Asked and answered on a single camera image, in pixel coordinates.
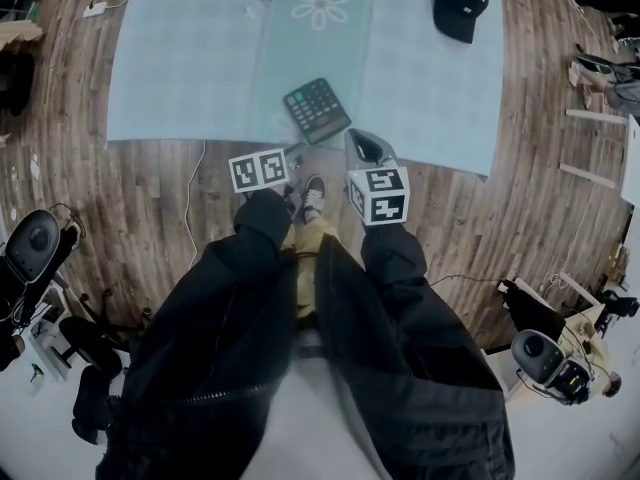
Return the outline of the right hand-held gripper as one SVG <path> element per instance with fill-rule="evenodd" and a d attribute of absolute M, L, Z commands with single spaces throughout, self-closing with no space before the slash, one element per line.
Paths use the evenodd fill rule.
<path fill-rule="evenodd" d="M 410 202 L 409 175 L 393 147 L 377 135 L 350 128 L 345 134 L 348 200 L 365 226 L 404 224 Z"/>

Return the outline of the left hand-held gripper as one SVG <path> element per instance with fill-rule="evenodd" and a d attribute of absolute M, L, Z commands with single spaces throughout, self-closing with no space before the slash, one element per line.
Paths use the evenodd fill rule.
<path fill-rule="evenodd" d="M 255 191 L 281 186 L 287 209 L 295 213 L 301 200 L 296 170 L 303 163 L 302 147 L 298 143 L 231 158 L 228 165 L 234 192 L 248 198 Z"/>

